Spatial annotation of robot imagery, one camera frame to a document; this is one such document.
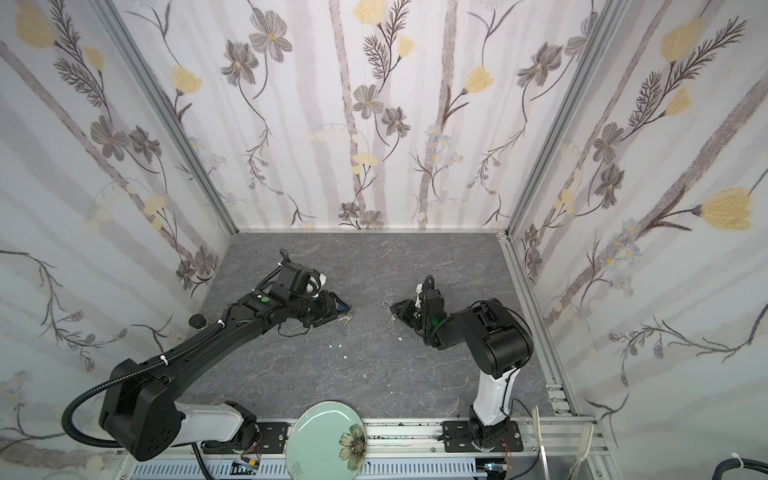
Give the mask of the silver key bunch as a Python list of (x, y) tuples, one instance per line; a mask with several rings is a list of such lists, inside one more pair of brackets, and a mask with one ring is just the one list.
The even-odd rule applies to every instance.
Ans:
[(339, 318), (338, 321), (341, 322), (344, 326), (347, 326), (353, 318), (354, 318), (354, 313), (349, 312), (346, 315)]

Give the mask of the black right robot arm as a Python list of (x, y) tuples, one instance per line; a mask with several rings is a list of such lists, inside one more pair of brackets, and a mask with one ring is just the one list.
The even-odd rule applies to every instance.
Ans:
[(448, 452), (492, 451), (509, 447), (512, 387), (534, 354), (525, 319), (496, 298), (478, 300), (449, 313), (445, 300), (428, 275), (416, 287), (416, 298), (388, 306), (391, 316), (410, 327), (423, 343), (437, 350), (465, 344), (479, 368), (477, 394), (465, 421), (443, 424)]

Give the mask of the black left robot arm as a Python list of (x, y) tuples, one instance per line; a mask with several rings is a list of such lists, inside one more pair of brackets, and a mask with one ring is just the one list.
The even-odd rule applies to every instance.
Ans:
[(288, 320), (316, 328), (350, 313), (351, 307), (325, 289), (319, 271), (284, 255), (255, 288), (228, 304), (219, 318), (197, 334), (145, 362), (126, 360), (111, 376), (117, 385), (105, 391), (100, 427), (139, 461), (184, 444), (213, 443), (249, 449), (261, 437), (257, 417), (234, 401), (218, 405), (180, 402), (204, 373), (246, 343)]

